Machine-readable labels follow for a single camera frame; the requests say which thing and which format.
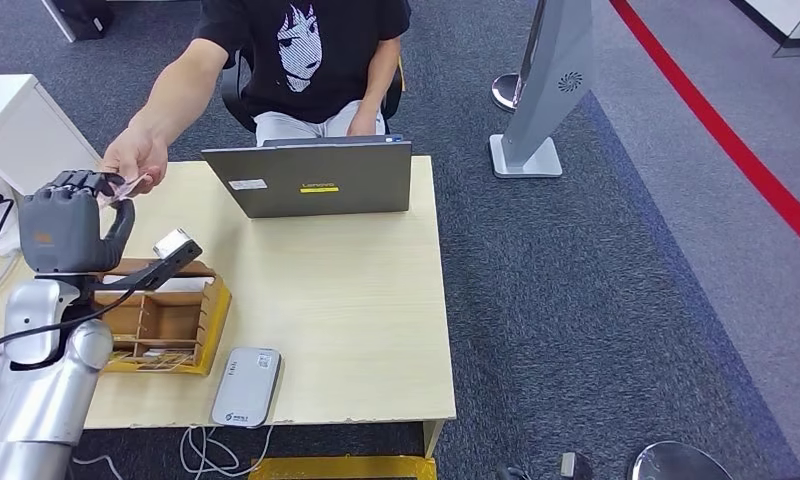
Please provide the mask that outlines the person's right hand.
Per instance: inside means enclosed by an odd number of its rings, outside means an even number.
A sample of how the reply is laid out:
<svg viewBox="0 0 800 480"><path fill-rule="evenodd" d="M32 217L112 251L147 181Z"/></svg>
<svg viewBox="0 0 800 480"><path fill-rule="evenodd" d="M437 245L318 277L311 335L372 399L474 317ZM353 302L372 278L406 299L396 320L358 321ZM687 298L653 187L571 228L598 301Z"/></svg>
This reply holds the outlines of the person's right hand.
<svg viewBox="0 0 800 480"><path fill-rule="evenodd" d="M128 126L108 146L103 171L138 183L131 195L150 193L164 179L168 166L168 143L157 132L143 126Z"/></svg>

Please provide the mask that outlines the person's left hand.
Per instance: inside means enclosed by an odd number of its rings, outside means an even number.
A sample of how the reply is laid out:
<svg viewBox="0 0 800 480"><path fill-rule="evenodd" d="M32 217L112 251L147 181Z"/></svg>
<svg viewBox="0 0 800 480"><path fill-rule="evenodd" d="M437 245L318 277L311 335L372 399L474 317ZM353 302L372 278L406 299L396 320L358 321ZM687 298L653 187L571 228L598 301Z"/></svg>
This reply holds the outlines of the person's left hand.
<svg viewBox="0 0 800 480"><path fill-rule="evenodd" d="M358 109L348 126L348 136L372 136L376 134L378 113L368 109Z"/></svg>

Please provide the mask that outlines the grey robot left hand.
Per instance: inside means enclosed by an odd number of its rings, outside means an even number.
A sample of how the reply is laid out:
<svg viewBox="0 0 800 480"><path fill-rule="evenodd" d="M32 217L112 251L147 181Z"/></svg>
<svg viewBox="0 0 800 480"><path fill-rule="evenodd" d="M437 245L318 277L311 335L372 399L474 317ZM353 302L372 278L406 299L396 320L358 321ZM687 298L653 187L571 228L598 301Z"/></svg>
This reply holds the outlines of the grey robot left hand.
<svg viewBox="0 0 800 480"><path fill-rule="evenodd" d="M122 258L135 220L134 204L116 200L116 216L101 233L101 196L116 199L126 180L117 173L63 170L24 197L19 235L27 265L40 274L107 272Z"/></svg>

